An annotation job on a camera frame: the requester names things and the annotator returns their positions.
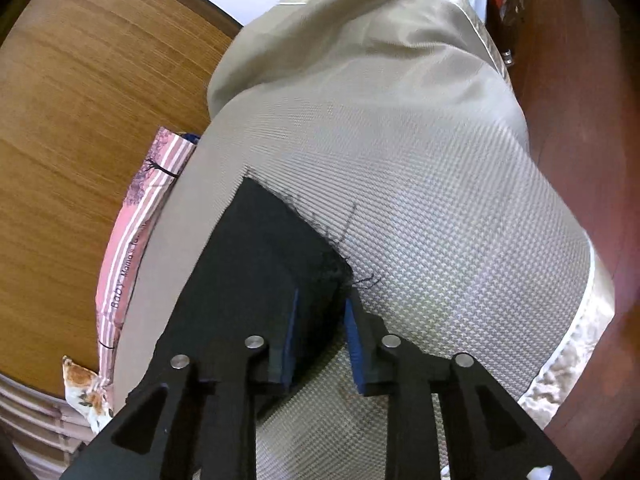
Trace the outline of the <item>beige patterned curtain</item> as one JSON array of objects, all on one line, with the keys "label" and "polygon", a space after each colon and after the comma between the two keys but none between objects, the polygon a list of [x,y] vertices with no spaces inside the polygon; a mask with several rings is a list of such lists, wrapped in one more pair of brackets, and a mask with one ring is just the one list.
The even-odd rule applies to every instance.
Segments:
[{"label": "beige patterned curtain", "polygon": [[38,479],[58,479],[93,433],[64,399],[1,375],[1,427]]}]

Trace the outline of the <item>pink striped Baby pillow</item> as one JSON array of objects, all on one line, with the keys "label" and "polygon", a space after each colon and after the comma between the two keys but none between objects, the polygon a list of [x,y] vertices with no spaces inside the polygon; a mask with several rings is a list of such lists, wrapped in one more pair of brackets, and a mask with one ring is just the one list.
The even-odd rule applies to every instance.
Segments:
[{"label": "pink striped Baby pillow", "polygon": [[96,285],[98,388],[107,400],[113,399],[117,346],[146,245],[199,140],[194,133],[159,128],[114,222]]}]

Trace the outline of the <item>black denim pants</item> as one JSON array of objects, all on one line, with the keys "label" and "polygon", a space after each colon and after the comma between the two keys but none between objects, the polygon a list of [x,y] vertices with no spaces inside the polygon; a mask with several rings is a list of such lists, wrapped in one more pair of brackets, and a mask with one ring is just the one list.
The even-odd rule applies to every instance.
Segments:
[{"label": "black denim pants", "polygon": [[252,179],[195,255],[192,229],[157,228],[117,358],[126,402],[158,388],[183,354],[202,393],[247,382],[265,414],[334,355],[352,269],[283,200]]}]

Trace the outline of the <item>beige woven bed mat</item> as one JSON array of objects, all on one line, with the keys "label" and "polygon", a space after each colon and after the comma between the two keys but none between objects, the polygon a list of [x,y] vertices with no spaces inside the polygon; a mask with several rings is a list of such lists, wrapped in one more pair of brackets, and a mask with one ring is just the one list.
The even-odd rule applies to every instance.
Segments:
[{"label": "beige woven bed mat", "polygon": [[480,359],[535,411],[582,313],[593,250],[529,157],[496,73],[412,86],[256,84],[212,121],[146,246],[116,358],[115,398],[140,382],[207,237],[243,176],[337,244],[364,304],[421,349]]}]

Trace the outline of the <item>white floral pillow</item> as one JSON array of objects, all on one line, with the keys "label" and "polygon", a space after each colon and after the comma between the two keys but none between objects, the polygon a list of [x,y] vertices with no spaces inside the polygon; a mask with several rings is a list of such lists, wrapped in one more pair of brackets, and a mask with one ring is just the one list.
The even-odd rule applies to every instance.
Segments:
[{"label": "white floral pillow", "polygon": [[88,422],[93,434],[99,434],[113,419],[113,410],[98,374],[62,357],[62,376],[67,404]]}]

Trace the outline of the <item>bamboo wooden headboard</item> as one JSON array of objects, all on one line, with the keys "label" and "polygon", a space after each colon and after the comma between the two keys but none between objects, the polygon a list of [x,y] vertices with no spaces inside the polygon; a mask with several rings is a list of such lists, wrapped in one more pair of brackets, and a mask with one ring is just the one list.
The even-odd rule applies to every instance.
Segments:
[{"label": "bamboo wooden headboard", "polygon": [[98,365],[94,292],[158,128],[200,133],[239,25],[204,0],[30,0],[1,45],[1,370],[62,396]]}]

